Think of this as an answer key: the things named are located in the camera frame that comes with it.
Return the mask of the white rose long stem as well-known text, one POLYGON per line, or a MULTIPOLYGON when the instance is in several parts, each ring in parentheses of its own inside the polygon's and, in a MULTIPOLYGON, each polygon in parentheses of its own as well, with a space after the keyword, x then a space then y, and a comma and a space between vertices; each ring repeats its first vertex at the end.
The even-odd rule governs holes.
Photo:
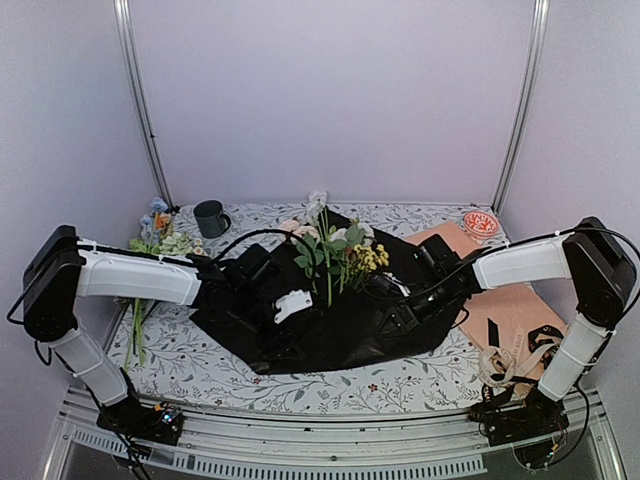
POLYGON ((312 225, 302 224, 297 219, 285 220, 277 227, 278 230, 288 232, 281 236, 284 243, 295 247, 297 255, 294 263, 310 280, 314 293, 317 292, 316 279, 319 277, 319 267, 324 260, 324 253, 319 243, 319 231, 312 225))

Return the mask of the yellow small flower bunch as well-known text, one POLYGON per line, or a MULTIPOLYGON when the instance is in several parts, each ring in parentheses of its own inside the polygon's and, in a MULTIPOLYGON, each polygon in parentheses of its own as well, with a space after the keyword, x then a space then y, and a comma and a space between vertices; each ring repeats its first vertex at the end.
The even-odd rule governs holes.
POLYGON ((389 266, 389 253, 382 244, 349 247, 341 264, 340 291, 362 288, 366 278, 389 266))

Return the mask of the black wrapping paper sheet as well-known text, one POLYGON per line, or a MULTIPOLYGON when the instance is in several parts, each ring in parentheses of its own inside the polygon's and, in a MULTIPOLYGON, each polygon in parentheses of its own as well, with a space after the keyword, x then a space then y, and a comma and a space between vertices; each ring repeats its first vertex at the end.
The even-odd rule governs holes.
MULTIPOLYGON (((347 227, 350 219, 328 209, 329 230, 331 226, 347 227)), ((467 281, 469 268, 465 258, 442 280, 426 280, 414 260, 413 252, 419 245, 410 244, 390 234, 373 230, 375 243, 382 244, 389 253, 389 266, 370 274, 358 291, 347 290, 339 294, 332 282, 333 303, 327 306, 326 266, 323 260, 316 279, 314 293, 310 280, 294 263, 295 247, 284 243, 267 250, 257 243, 238 257, 220 254, 212 260, 229 263, 229 269, 238 269, 245 275, 259 273, 276 274, 280 277, 272 284, 272 292, 286 293, 292 289, 309 291, 313 306, 293 317, 299 332, 299 345, 304 350, 303 358, 240 358, 254 372, 265 374, 298 374, 344 370, 400 359, 435 349, 443 340, 429 340, 423 336, 382 338, 379 328, 384 312, 398 300, 399 294, 383 293, 379 277, 388 276, 398 281, 404 294, 415 293, 439 286, 454 275, 462 275, 467 281)))

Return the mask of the small white flower stem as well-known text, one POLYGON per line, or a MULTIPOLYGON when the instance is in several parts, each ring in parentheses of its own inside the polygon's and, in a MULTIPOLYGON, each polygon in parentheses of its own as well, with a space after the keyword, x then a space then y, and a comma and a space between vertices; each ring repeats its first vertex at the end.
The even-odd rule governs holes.
POLYGON ((332 276, 331 276, 331 255, 328 250, 329 222, 326 210, 328 194, 326 191, 312 191, 308 194, 306 213, 309 223, 313 225, 319 234, 319 242, 323 251, 326 266, 327 279, 327 306, 333 303, 332 276))

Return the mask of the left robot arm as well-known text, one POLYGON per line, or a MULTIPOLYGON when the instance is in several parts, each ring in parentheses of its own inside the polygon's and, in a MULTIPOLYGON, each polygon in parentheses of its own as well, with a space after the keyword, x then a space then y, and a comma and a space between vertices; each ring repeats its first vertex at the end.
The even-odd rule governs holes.
POLYGON ((229 263, 206 257, 184 259, 128 252, 80 238, 74 227, 58 226, 25 268, 22 292, 7 319, 46 345, 76 378, 110 407, 111 419, 128 434, 148 426, 146 408, 96 340, 94 314, 116 298, 189 307, 196 312, 227 310, 240 297, 229 263))

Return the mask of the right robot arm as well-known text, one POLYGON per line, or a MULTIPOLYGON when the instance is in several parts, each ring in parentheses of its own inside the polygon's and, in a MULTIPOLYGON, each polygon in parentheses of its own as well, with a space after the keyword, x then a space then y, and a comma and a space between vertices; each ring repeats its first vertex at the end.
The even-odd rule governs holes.
MULTIPOLYGON (((430 234, 440 234, 446 242, 453 242, 453 249, 459 254, 467 254, 479 245, 463 232, 461 221, 463 212, 458 210, 401 212, 385 214, 388 222, 380 223, 380 229, 404 238, 408 243, 418 244, 430 234)), ((401 360, 385 362, 382 366, 366 367, 368 400, 375 397, 374 408, 384 412, 417 412, 444 410, 471 406, 480 400, 481 381, 478 377, 478 358, 481 350, 480 327, 484 326, 487 336, 487 317, 493 319, 502 330, 507 329, 506 340, 501 339, 502 348, 511 348, 516 335, 512 330, 525 331, 525 326, 552 324, 558 327, 560 315, 569 315, 575 307, 562 310, 559 304, 552 305, 551 290, 568 294, 568 300, 575 296, 567 288, 568 281, 554 280, 538 282, 540 286, 507 286, 498 290, 476 295, 465 303, 470 312, 464 324, 451 330, 443 343, 435 350, 401 360)), ((597 388, 601 398, 609 407, 630 404, 631 394, 639 398, 639 353, 625 354, 621 359, 636 358, 636 365, 624 366, 617 362, 614 371, 613 353, 606 354, 602 367, 594 367, 585 382, 597 388)))

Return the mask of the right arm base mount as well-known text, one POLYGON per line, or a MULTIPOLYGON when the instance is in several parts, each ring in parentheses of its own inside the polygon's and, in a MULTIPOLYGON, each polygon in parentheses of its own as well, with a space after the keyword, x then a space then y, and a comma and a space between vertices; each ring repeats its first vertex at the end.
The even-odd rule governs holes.
POLYGON ((516 460, 530 469, 552 464, 566 439, 569 426, 564 403, 545 396, 538 397, 535 392, 531 392, 521 407, 512 410, 504 411, 490 403, 480 403, 472 408, 469 418, 479 423, 479 431, 491 447, 546 436, 541 443, 515 450, 516 460))

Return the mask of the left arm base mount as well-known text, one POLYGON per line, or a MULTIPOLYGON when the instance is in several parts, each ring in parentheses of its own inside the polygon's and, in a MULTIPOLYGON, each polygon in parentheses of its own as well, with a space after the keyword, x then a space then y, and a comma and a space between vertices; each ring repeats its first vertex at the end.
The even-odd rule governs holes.
POLYGON ((100 406, 97 426, 135 439, 176 446, 182 434, 183 412, 177 407, 149 407, 136 399, 100 406))

